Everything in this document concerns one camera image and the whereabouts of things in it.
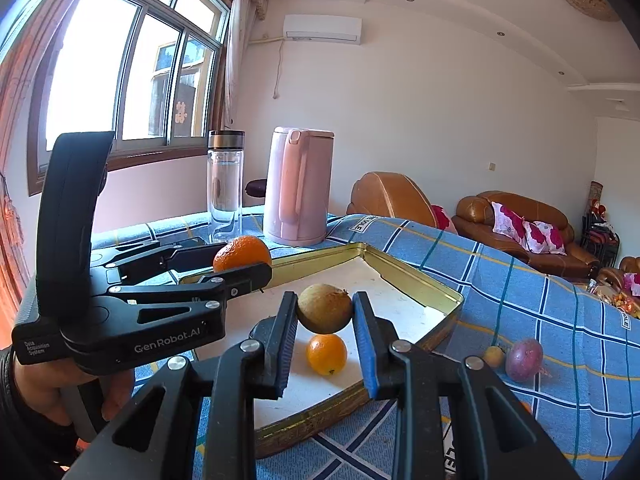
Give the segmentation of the large orange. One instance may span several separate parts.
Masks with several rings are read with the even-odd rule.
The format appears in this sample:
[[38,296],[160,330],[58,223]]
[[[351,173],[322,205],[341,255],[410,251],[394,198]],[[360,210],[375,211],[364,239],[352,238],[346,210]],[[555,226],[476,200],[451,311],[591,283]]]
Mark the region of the large orange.
[[216,253],[213,269],[215,272],[224,272],[257,263],[270,266],[272,260],[269,248],[256,236],[242,235],[230,240]]

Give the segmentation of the yellow-brown round fruit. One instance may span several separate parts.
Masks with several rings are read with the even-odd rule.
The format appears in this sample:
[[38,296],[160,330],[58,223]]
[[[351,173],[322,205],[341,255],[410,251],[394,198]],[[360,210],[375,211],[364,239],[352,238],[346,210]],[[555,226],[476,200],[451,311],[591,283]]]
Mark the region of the yellow-brown round fruit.
[[352,319],[352,312],[354,307],[348,292],[329,284],[310,285],[297,299],[299,322],[319,335],[342,330]]

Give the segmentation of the orange kumquat in tray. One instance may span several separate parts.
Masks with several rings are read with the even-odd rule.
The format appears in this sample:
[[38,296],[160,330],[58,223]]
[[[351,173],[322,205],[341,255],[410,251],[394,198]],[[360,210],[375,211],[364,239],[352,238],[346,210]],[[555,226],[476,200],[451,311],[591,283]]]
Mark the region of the orange kumquat in tray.
[[306,359],[318,375],[340,374],[347,362],[347,348],[341,337],[335,334],[316,335],[306,347]]

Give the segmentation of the gold metal tray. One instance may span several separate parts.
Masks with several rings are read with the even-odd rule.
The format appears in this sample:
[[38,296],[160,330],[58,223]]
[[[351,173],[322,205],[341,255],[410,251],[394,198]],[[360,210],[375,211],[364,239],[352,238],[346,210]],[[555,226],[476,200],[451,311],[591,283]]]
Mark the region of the gold metal tray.
[[[365,292],[377,316],[392,322],[401,338],[425,349],[437,347],[447,337],[463,302],[462,295],[448,286],[364,243],[299,252],[273,260],[272,279],[266,288],[230,300],[226,336],[197,348],[196,355],[201,360],[220,356],[245,339],[260,320],[276,314],[285,292],[299,294],[321,283],[350,294]],[[306,360],[312,333],[304,326],[297,329],[282,399],[255,403],[257,457],[286,450],[368,403],[354,330],[346,326],[338,334],[346,344],[346,366],[335,377],[323,377]]]

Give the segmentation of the dark round stool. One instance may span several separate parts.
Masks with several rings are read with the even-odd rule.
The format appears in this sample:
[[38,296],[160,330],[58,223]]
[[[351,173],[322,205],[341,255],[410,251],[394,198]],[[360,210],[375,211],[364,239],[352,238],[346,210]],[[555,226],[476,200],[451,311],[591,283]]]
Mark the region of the dark round stool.
[[245,185],[245,193],[253,198],[265,198],[266,197],[266,179],[255,179],[248,181]]

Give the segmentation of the small yellow longan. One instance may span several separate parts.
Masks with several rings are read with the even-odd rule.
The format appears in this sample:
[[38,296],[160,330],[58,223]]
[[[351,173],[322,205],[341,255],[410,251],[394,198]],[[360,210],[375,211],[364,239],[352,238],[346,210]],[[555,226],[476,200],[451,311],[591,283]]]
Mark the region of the small yellow longan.
[[483,360],[494,370],[503,366],[506,354],[499,346],[489,346],[484,354]]

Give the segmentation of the pink electric kettle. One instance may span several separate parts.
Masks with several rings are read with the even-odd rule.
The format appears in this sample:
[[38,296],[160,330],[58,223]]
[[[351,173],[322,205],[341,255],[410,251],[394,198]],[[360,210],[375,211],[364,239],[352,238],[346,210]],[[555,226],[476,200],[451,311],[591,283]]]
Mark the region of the pink electric kettle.
[[286,246],[310,246],[326,237],[334,133],[275,128],[272,135],[264,234]]

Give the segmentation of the clear glass water bottle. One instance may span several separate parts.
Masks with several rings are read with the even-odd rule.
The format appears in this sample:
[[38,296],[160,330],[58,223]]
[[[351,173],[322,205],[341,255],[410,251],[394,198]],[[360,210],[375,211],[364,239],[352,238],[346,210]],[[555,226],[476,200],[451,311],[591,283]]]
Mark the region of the clear glass water bottle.
[[212,130],[207,152],[209,239],[228,242],[242,233],[244,136],[241,130]]

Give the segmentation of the purple passion fruit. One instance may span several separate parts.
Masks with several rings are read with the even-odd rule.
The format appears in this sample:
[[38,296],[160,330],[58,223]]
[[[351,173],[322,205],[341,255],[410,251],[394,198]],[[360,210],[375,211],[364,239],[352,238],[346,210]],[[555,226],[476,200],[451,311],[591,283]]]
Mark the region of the purple passion fruit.
[[520,340],[506,355],[506,374],[514,382],[527,382],[540,371],[543,358],[544,350],[536,339]]

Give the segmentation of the orange kumquat on table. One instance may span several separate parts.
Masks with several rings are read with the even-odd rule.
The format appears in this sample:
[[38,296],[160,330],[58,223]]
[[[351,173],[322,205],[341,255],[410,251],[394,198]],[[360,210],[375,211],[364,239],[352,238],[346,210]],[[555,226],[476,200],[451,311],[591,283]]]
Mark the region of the orange kumquat on table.
[[524,406],[526,411],[529,412],[529,414],[533,414],[533,408],[532,408],[532,404],[531,403],[521,400],[521,404]]

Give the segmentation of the brown leather sofa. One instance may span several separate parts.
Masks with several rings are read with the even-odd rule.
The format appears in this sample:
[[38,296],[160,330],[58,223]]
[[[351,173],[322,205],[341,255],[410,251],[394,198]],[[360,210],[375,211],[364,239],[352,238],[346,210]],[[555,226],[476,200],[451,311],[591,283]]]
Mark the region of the brown leather sofa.
[[452,222],[460,235],[545,274],[580,281],[600,268],[598,259],[578,245],[567,216],[529,197],[502,191],[466,196]]

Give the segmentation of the blue plaid tablecloth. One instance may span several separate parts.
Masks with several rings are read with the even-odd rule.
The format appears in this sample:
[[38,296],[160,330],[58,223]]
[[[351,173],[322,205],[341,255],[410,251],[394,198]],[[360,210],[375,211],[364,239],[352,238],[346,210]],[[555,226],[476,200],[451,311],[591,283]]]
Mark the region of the blue plaid tablecloth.
[[[205,236],[204,214],[93,234],[93,248]],[[639,440],[639,320],[577,285],[535,271],[480,242],[409,220],[329,216],[328,237],[308,247],[266,241],[272,258],[348,243],[387,252],[464,297],[452,334],[437,348],[450,359],[508,350],[535,338],[545,375],[503,380],[583,479],[607,479]],[[395,405],[368,402],[301,444],[257,463],[257,479],[386,479],[393,466]]]

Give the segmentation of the stacked dark chairs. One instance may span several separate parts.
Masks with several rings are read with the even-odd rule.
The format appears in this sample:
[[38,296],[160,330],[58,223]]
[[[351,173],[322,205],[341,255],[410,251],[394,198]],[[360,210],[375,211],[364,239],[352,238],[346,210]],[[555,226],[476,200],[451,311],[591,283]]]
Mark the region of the stacked dark chairs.
[[606,207],[593,198],[582,216],[579,245],[595,256],[601,266],[614,266],[620,250],[620,237],[606,220]]

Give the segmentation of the beige curtain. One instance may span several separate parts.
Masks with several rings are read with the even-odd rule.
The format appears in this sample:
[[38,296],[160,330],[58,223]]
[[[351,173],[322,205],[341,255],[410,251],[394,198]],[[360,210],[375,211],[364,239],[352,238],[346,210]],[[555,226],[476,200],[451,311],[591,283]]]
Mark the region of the beige curtain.
[[241,65],[257,20],[266,18],[269,0],[232,0],[229,18],[226,70],[224,71],[224,128],[235,126],[236,100],[240,92]]

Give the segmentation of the window with brown frame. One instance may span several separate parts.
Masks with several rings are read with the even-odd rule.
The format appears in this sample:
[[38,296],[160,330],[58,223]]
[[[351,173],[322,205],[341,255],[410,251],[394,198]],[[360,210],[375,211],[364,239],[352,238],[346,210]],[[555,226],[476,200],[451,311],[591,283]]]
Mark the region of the window with brown frame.
[[221,123],[231,0],[72,0],[36,71],[27,192],[66,132],[111,131],[111,170],[202,156]]

